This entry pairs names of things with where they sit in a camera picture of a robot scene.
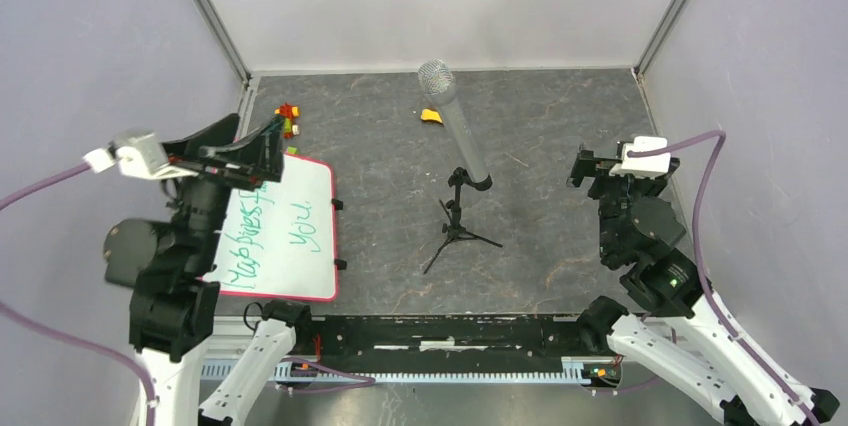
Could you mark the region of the pink framed whiteboard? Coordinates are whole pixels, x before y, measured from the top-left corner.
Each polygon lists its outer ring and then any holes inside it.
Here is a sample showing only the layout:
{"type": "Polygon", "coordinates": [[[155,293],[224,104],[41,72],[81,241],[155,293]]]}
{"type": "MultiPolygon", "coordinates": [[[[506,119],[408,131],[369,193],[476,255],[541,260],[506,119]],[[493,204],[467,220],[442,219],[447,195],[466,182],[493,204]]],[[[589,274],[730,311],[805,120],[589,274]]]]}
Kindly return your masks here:
{"type": "Polygon", "coordinates": [[[204,279],[232,296],[334,300],[335,198],[329,165],[286,154],[280,181],[231,192],[214,270],[204,279]]]}

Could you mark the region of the yellow eraser block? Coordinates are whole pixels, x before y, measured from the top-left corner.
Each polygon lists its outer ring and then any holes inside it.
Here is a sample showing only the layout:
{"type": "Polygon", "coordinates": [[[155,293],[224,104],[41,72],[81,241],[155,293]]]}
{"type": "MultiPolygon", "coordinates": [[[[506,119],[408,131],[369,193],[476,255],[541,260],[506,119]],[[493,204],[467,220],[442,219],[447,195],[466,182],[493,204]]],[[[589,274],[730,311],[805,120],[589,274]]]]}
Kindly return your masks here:
{"type": "Polygon", "coordinates": [[[422,109],[420,113],[420,120],[424,123],[443,124],[441,115],[433,109],[422,109]]]}

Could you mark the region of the grey microphone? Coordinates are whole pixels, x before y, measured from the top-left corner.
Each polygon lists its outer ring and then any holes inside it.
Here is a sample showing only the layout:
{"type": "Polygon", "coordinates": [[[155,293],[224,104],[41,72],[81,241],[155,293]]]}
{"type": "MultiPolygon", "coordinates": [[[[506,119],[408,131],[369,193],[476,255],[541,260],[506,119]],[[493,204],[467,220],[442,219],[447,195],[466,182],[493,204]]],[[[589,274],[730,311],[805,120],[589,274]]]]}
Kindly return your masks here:
{"type": "Polygon", "coordinates": [[[439,204],[447,217],[442,225],[444,242],[423,270],[428,274],[442,251],[450,244],[461,241],[482,241],[496,248],[503,245],[471,232],[462,225],[463,209],[461,192],[464,186],[476,191],[488,191],[493,186],[491,174],[475,139],[472,128],[459,101],[457,81],[451,69],[440,59],[432,59],[417,70],[419,85],[429,105],[440,115],[443,126],[455,143],[463,166],[454,169],[448,178],[448,186],[454,191],[453,198],[439,204]]]}

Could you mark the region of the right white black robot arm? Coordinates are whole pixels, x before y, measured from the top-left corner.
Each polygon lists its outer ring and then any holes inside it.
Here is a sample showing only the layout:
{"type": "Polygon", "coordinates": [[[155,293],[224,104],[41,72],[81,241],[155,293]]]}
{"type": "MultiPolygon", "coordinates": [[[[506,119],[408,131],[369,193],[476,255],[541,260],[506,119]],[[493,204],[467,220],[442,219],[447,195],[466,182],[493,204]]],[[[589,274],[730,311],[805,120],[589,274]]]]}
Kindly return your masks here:
{"type": "Polygon", "coordinates": [[[803,384],[780,367],[733,317],[709,279],[677,245],[686,233],[661,192],[679,167],[671,157],[653,170],[632,168],[632,147],[612,158],[581,147],[569,174],[587,178],[598,203],[599,255],[652,318],[687,341],[686,348],[652,331],[635,313],[596,298],[577,319],[580,346],[633,360],[675,386],[721,425],[823,425],[839,399],[803,384]]]}

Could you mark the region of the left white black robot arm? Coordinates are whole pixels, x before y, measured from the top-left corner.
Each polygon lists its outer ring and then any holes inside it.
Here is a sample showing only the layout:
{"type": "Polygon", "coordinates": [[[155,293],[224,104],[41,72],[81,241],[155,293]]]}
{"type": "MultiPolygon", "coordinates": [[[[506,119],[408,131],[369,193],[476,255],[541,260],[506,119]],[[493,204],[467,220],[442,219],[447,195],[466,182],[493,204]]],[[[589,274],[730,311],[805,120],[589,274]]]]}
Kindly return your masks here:
{"type": "Polygon", "coordinates": [[[145,425],[240,425],[288,353],[314,340],[307,305],[275,299],[261,310],[251,343],[218,388],[199,393],[221,286],[205,275],[231,192],[253,191],[283,173],[282,118],[239,137],[230,114],[181,140],[163,142],[130,130],[105,150],[126,177],[173,183],[168,221],[126,219],[103,245],[105,279],[131,291],[129,341],[146,367],[145,425]]]}

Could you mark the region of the colourful toy block pile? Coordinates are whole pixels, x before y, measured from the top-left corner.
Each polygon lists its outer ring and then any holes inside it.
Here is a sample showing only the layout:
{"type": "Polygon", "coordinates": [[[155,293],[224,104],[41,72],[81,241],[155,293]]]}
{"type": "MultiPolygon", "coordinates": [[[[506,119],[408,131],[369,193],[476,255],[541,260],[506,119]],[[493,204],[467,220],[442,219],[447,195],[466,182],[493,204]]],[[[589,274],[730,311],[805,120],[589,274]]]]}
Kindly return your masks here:
{"type": "Polygon", "coordinates": [[[291,139],[300,135],[300,127],[297,124],[297,119],[300,117],[300,108],[298,106],[284,103],[275,110],[275,114],[283,117],[282,135],[285,139],[291,139]]]}

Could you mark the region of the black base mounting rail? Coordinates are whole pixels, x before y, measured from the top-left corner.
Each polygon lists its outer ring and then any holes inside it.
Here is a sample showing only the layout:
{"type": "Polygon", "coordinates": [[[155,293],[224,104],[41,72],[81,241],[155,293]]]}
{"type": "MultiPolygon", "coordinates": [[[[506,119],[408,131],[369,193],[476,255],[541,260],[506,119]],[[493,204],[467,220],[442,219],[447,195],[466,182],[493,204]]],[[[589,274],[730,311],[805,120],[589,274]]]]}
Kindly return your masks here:
{"type": "Polygon", "coordinates": [[[291,353],[356,374],[556,372],[564,358],[614,355],[555,314],[315,316],[291,353]]]}

